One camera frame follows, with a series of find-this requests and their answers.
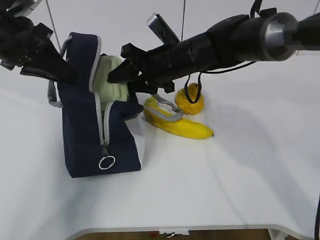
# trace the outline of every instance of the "zipper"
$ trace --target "zipper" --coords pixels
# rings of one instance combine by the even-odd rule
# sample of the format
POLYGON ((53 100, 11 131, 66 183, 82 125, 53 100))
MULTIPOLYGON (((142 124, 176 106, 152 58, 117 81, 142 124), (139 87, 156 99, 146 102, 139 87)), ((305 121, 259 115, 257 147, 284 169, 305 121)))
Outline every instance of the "zipper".
POLYGON ((108 102, 104 111, 103 133, 104 133, 104 143, 106 144, 106 146, 109 145, 109 141, 110 141, 109 117, 110 117, 111 107, 114 104, 114 102, 115 101, 108 102))
POLYGON ((108 153, 107 145, 105 144, 105 142, 103 142, 103 144, 102 144, 102 156, 106 157, 108 155, 109 155, 109 153, 108 153))
POLYGON ((99 64, 99 60, 100 60, 101 47, 102 47, 101 37, 97 36, 97 38, 98 38, 98 46, 97 46, 97 50, 96 50, 94 62, 92 65, 90 78, 89 78, 89 91, 90 92, 93 92, 94 81, 95 81, 96 71, 97 71, 97 67, 99 64))
POLYGON ((98 93, 94 92, 94 98, 95 98, 96 117, 97 117, 97 120, 98 120, 100 144, 104 145, 104 134, 103 134, 101 104, 100 104, 100 97, 99 97, 98 93))

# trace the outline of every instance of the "light green cloth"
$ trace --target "light green cloth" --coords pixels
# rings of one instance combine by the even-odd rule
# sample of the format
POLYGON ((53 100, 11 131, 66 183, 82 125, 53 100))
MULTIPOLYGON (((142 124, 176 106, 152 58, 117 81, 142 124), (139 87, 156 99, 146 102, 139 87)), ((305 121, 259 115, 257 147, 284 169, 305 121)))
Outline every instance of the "light green cloth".
POLYGON ((127 82, 109 83, 107 82, 108 74, 118 67, 122 60, 117 56, 101 56, 96 69, 93 91, 98 93, 101 102, 101 110, 104 111, 107 103, 111 101, 128 100, 127 82))

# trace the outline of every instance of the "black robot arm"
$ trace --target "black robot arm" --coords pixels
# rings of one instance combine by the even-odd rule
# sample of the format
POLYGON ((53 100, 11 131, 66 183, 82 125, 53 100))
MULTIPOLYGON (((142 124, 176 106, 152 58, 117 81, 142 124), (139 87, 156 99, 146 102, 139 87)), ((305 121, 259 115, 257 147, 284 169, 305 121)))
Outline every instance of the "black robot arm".
POLYGON ((0 0, 1 66, 8 70, 22 67, 20 74, 26 76, 74 83, 76 73, 50 41, 53 31, 42 23, 34 26, 24 16, 39 2, 0 0))
POLYGON ((123 46, 121 56, 126 59, 109 74, 108 82, 127 81, 134 92, 155 94, 163 88, 170 93, 175 90, 173 80, 193 73, 246 61, 284 61, 297 50, 320 50, 319 14, 299 22, 289 13, 277 13, 276 8, 259 8, 253 5, 251 16, 229 17, 182 42, 173 41, 175 34, 154 14, 148 25, 164 44, 149 51, 131 43, 123 46), (255 11, 259 17, 254 18, 255 11))

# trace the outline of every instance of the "yellow banana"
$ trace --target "yellow banana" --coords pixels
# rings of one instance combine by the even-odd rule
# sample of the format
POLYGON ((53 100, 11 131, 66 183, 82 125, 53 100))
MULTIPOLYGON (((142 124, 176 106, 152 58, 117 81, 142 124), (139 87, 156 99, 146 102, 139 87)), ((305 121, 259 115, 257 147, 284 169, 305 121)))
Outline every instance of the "yellow banana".
MULTIPOLYGON (((145 100, 144 105, 157 110, 167 117, 172 116, 171 113, 166 112, 158 107, 157 101, 153 96, 145 100)), ((191 121, 185 118, 171 122, 161 119, 146 108, 143 110, 143 112, 146 120, 150 124, 166 131, 167 133, 190 139, 206 139, 214 135, 214 131, 199 122, 191 121)))

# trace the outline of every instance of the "gray handle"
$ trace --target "gray handle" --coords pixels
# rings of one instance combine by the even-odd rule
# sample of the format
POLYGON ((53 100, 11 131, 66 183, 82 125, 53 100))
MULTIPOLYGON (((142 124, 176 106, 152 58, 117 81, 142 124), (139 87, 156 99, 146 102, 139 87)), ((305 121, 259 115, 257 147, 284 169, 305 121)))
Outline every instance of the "gray handle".
MULTIPOLYGON (((72 40, 71 36, 64 41, 62 48, 60 50, 60 55, 63 57, 67 51, 67 44, 72 40)), ((48 91, 47 91, 47 97, 48 97, 48 102, 51 106, 55 108, 63 108, 63 104, 61 101, 58 101, 57 99, 57 89, 55 86, 55 82, 52 80, 49 80, 48 83, 48 91)))
POLYGON ((184 112, 182 111, 182 109, 178 108, 174 103, 164 99, 163 97, 159 96, 158 94, 155 94, 152 96, 155 98, 155 100, 158 103, 166 104, 166 105, 170 106, 172 108, 172 110, 176 113, 173 114, 172 116, 166 116, 166 115, 163 115, 162 113, 158 112, 157 110, 155 110, 152 107, 143 106, 145 109, 148 109, 148 111, 152 112, 154 115, 156 115, 157 117, 159 117, 167 122, 176 122, 176 121, 179 121, 180 119, 183 118, 184 112))

